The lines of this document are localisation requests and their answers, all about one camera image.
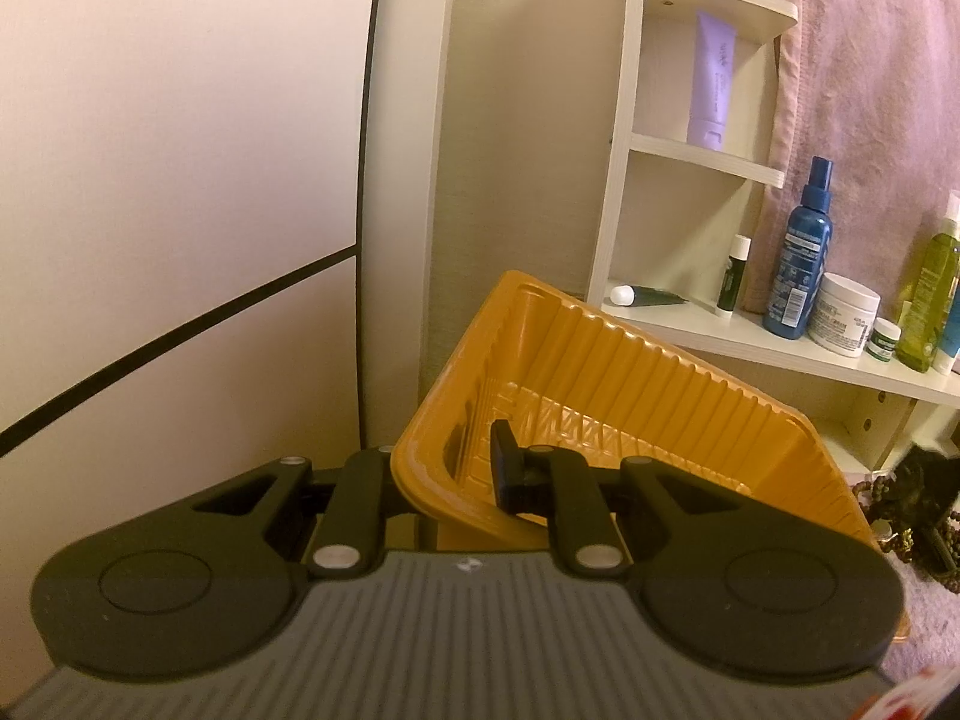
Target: blue bottle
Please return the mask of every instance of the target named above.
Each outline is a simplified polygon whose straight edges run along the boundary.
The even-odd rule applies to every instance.
[[[810,319],[813,298],[820,288],[827,261],[827,247],[833,223],[830,208],[830,174],[833,162],[814,157],[810,180],[803,187],[800,205],[786,223],[784,251],[781,252],[774,287],[770,293],[763,326],[783,338],[800,338]]]

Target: green bottle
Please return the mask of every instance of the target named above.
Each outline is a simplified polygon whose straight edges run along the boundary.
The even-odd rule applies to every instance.
[[[944,312],[949,309],[953,279],[960,259],[960,194],[950,193],[947,215],[923,255],[923,269],[906,314],[904,333],[896,345],[896,358],[925,373],[937,350]]]

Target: white logo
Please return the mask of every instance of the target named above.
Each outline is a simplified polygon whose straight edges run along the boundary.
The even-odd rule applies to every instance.
[[[455,562],[454,565],[463,571],[464,574],[472,574],[474,571],[479,571],[483,568],[483,562],[477,560],[476,557],[464,557],[462,560]]]

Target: purple tube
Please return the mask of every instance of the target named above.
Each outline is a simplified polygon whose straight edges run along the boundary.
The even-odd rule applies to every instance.
[[[697,47],[693,55],[693,95],[686,141],[720,151],[727,128],[736,29],[697,11]]]

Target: orange plastic tray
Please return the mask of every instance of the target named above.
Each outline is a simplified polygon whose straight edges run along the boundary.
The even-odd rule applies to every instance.
[[[487,298],[392,452],[402,493],[438,520],[440,549],[546,545],[546,528],[493,504],[496,418],[521,446],[570,447],[594,466],[650,455],[875,544],[803,415],[518,272]]]

